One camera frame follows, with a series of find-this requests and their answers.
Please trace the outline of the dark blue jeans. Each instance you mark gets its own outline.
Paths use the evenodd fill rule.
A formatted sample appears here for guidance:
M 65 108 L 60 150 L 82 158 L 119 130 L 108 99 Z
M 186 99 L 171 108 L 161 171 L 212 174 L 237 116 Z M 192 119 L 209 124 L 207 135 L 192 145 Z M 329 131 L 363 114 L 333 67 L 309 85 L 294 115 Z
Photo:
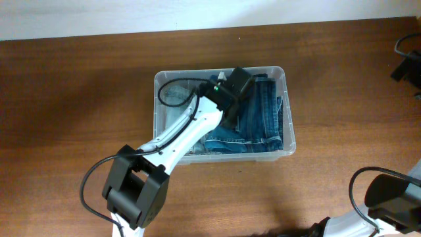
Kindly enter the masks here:
M 206 135 L 211 153 L 262 153 L 282 150 L 283 102 L 276 95 L 276 79 L 256 74 L 255 83 L 239 106 L 237 126 L 217 126 Z

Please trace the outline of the light blue jeans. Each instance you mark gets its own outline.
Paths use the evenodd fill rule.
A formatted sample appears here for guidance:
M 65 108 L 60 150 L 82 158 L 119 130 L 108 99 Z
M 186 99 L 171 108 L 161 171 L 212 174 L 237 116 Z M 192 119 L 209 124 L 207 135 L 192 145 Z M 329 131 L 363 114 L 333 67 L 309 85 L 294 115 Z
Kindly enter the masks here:
M 165 128 L 169 128 L 182 113 L 188 108 L 191 103 L 189 95 L 191 90 L 185 89 L 181 86 L 169 86 L 168 89 L 164 90 L 163 101 L 169 105 L 175 105 L 175 107 L 166 108 L 166 119 Z M 202 155 L 207 152 L 205 145 L 205 139 L 201 138 L 194 146 L 189 150 L 189 155 Z

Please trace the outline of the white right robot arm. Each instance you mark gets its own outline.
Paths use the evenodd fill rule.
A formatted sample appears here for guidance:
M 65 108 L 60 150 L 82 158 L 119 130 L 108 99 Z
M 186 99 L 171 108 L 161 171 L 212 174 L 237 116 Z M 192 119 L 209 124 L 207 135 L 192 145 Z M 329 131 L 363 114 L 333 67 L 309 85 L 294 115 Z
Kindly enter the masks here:
M 364 203 L 357 205 L 353 185 L 357 176 L 367 171 L 380 174 L 369 185 Z M 420 163 L 408 174 L 382 167 L 363 167 L 351 177 L 348 193 L 353 206 L 350 212 L 313 224 L 305 235 L 358 237 L 420 232 Z

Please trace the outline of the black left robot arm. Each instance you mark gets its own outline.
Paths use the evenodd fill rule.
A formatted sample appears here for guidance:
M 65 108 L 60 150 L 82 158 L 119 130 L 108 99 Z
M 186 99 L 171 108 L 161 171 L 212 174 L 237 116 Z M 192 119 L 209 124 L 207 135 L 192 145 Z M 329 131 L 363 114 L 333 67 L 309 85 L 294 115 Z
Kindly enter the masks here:
M 162 209 L 170 174 L 179 160 L 222 120 L 232 122 L 255 77 L 242 68 L 229 76 L 197 79 L 185 111 L 159 136 L 115 155 L 102 196 L 111 212 L 113 236 L 142 236 Z

